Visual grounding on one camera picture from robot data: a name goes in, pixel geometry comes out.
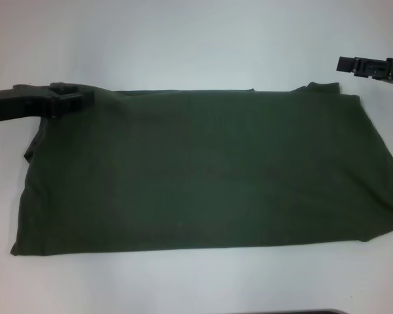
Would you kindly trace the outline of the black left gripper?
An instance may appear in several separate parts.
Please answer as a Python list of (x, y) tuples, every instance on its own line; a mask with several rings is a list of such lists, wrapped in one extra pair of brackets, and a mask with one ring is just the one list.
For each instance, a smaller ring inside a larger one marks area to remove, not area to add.
[(55, 82), (49, 87), (15, 85), (9, 90), (0, 90), (0, 122), (49, 115), (59, 118), (93, 104), (94, 92), (82, 91), (76, 84)]

